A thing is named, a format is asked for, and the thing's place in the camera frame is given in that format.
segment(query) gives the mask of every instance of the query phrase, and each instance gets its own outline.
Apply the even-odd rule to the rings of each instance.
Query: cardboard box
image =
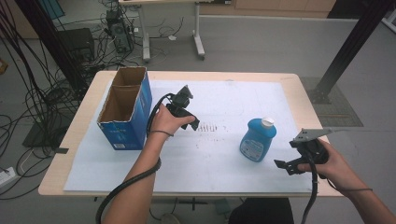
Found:
[[[146,67],[120,68],[97,120],[114,149],[143,148],[151,102]]]

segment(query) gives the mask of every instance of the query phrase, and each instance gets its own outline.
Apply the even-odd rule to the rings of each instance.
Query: floor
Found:
[[[321,77],[355,23],[353,20],[204,16],[201,18],[200,30],[205,48],[205,59],[202,60],[196,56],[192,42],[189,27],[193,21],[186,19],[176,35],[177,40],[151,40],[151,52],[156,57],[150,63],[143,64],[138,59],[136,61],[147,66],[148,70],[274,72]],[[28,40],[28,43],[40,54],[36,40]],[[0,76],[0,114],[16,119],[26,110],[23,102],[27,89],[2,43],[0,52],[1,57],[10,63],[7,72]],[[342,128],[344,132],[329,135],[331,143],[344,154],[355,171],[394,213],[395,52],[396,34],[379,24],[337,82],[363,127],[346,127]],[[51,59],[49,66],[56,71],[56,64]],[[37,64],[33,70],[37,71],[37,84],[46,88]],[[6,122],[3,117],[0,119],[1,125]],[[25,170],[37,162],[33,156],[28,158],[30,151],[21,145],[33,122],[31,118],[24,118],[18,123],[7,152],[0,158],[1,167],[15,168],[23,153],[21,159],[25,161],[21,166]],[[40,162],[32,173],[42,170],[49,163],[50,160]],[[44,173],[23,178],[10,192],[4,193],[4,189],[0,189],[0,199],[33,189],[40,183]],[[192,210],[191,204],[177,203],[174,207],[175,199],[156,199],[151,211],[155,217],[160,217],[174,210],[180,222],[186,224],[226,223],[229,214],[218,214],[213,200],[198,200],[208,204],[197,204],[195,210]],[[95,201],[93,197],[45,197],[38,195],[35,189],[18,199],[0,201],[0,223],[93,223],[101,201],[102,199]],[[227,201],[231,209],[241,203],[239,198],[228,198]],[[296,223],[301,221],[307,202],[307,198],[290,199]],[[160,221],[151,217],[148,223]],[[307,223],[361,223],[361,219],[345,198],[317,198]]]

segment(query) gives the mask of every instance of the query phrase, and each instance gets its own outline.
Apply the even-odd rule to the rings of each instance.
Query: person's right hand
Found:
[[[344,195],[347,192],[343,192],[342,189],[366,189],[366,184],[349,167],[344,157],[329,143],[320,139],[319,141],[327,149],[329,160],[324,164],[316,165],[318,173],[325,175]],[[311,172],[309,164],[299,164],[298,169]]]

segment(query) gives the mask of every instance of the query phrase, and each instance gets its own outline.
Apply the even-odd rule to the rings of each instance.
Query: wooden cabinet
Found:
[[[229,5],[202,4],[201,14],[326,18],[336,0],[233,0]]]

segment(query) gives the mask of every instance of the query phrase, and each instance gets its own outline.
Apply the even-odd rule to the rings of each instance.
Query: blue bottle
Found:
[[[252,119],[248,122],[248,131],[239,146],[244,156],[252,161],[262,161],[276,135],[274,120],[270,118]]]

